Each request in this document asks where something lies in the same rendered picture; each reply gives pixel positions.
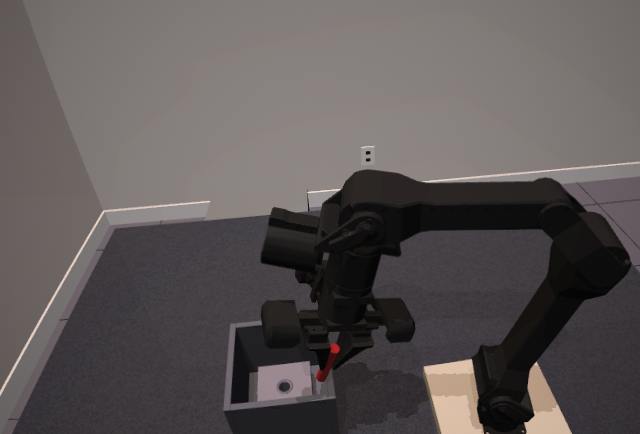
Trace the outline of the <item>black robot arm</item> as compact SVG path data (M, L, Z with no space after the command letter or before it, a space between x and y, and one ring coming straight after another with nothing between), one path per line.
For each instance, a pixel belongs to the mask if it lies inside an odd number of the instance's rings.
M609 293L632 264L605 217L557 181L428 183L360 170L323 202L320 217L273 207L260 263L295 270L315 303L323 268L340 287L367 289L382 255L399 257L400 242L446 230L542 230L553 240L548 274L504 341L472 357L484 434L526 434L535 416L531 367L581 303Z

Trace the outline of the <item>red peg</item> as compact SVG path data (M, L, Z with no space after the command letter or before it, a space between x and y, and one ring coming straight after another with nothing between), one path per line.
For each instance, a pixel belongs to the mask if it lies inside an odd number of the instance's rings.
M327 378L327 376L328 376L328 374L329 374L329 372L330 372L330 370L331 370L331 368L333 366L333 363L334 363L335 359L337 358L338 353L340 351L340 347L337 344L332 343L330 345L331 345L331 352L330 352L326 367L325 367L325 369L323 371L320 371L320 369L319 369L319 371L318 371L318 373L316 375L316 379L319 382L324 382L326 380L326 378Z

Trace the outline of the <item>pale pink plate with hole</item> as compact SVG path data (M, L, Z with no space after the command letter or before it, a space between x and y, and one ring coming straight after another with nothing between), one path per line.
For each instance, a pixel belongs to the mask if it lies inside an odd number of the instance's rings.
M257 401L312 396L310 361L258 367Z

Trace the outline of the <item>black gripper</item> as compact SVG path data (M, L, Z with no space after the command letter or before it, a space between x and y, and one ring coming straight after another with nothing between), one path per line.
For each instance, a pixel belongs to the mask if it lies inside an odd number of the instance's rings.
M363 290L350 290L333 283L323 268L323 286L317 297L318 310L300 310L294 300L266 301L261 309L265 346L269 349L294 348L300 342L301 330L306 349L315 351L320 371L326 367L331 345L329 332L340 332L340 347L333 370L367 348L374 346L372 330L387 329L390 343L410 342L415 322L401 298L374 299L373 285ZM367 311L367 305L372 311Z

